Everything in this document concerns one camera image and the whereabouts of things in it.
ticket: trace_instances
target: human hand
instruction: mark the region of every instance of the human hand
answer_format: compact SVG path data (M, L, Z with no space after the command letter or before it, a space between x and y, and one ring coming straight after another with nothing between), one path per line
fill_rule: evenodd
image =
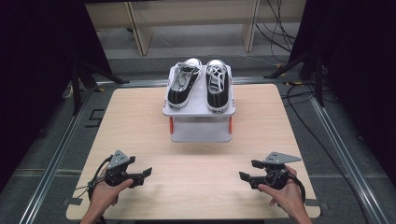
M109 186L104 179L96 181L95 188L91 196L90 207L81 220L81 224L96 223L110 205L115 205L119 198L119 194L124 189L134 183L132 179L127 179L115 187Z
M286 166L286 168L292 175L297 176L297 172L294 169L289 166ZM273 197L271 202L269 202L270 206L276 203L279 204L295 223L312 223L306 213L300 189L293 180L289 179L285 188L281 190L273 189L263 184L260 184L258 189Z

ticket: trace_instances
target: sneaker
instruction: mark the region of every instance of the sneaker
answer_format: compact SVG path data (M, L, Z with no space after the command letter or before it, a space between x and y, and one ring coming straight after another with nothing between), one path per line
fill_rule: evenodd
M212 60L206 66L207 108L221 114L228 108L230 79L227 67L220 60Z
M168 92L169 107L179 110L186 106L191 88L198 80L201 70L201 61L195 58L176 64L173 81Z

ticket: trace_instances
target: floor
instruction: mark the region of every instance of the floor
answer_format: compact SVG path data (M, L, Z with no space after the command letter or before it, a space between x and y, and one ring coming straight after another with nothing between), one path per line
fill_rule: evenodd
M275 27L273 24L267 26L270 30ZM297 35L298 27L298 23L284 24L285 30L294 36ZM260 28L271 37L272 33L265 27L260 25ZM94 118L103 117L111 92L116 88L165 85L169 68L190 57L198 57L203 63L212 58L222 59L233 69L235 84L277 85L320 202L322 215L314 219L314 223L364 223L358 203L361 198L361 207L368 223L396 223L395 188L370 149L359 139L359 132L338 104L332 90L324 86L325 107L321 108L316 105L312 94L305 93L312 91L308 83L294 87L290 97L287 97L290 83L301 81L298 77L300 65L282 77L263 78L275 72L279 65L285 64L281 61L286 61L289 53L271 45L257 28L252 51L245 52L238 25L156 27L146 56L138 54L133 34L125 29L101 30L97 34L113 73L131 80L130 84L115 85L103 77L95 76L98 88L85 90L81 86L79 90L84 96L84 105L78 116L72 116L73 98L69 96L73 93L70 89L65 90L64 102L49 118L45 133L37 137L0 194L0 223L25 223L27 219L31 221L29 223L77 223L65 216L67 203L70 203L66 199L71 197L76 188L98 130L97 126L94 127L98 120L92 119L92 115ZM282 36L276 36L275 41L288 47ZM330 137L323 118L330 119L327 122L333 125L332 131L335 130L339 139ZM65 133L70 133L70 137L65 137ZM351 160L343 158L345 150ZM356 178L363 181L363 186L356 182ZM348 183L358 190L356 195ZM31 201L38 192L41 193L38 200ZM31 203L34 209L29 211L33 212L28 212L27 215L31 216L26 217L25 211L32 207ZM108 223L134 222L109 220ZM250 222L206 220L183 223ZM265 220L265 223L291 221Z

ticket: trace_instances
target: white shelf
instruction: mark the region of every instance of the white shelf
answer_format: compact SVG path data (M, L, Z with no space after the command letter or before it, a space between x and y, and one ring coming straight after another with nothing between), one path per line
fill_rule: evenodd
M167 103L167 93L173 81L175 67L170 69L168 85L166 88L163 104L163 114L169 117L171 122L171 139L174 142L229 142L231 134L231 116L235 113L233 100L233 79L231 67L227 65L230 79L229 105L226 111L216 114L207 108L206 81L204 65L190 92L187 105L174 110Z

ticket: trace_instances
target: white stand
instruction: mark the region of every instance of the white stand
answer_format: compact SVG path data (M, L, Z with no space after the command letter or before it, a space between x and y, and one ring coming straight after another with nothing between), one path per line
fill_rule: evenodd
M163 114L169 117L171 139L174 142L229 142L232 139L232 115L235 113L233 100L233 79L231 68L227 65L230 79L228 108L216 114L207 108L206 66L202 66L198 80L190 92L190 100L184 108L173 110L167 103L167 93L174 79L175 67L169 74L168 85L163 103Z

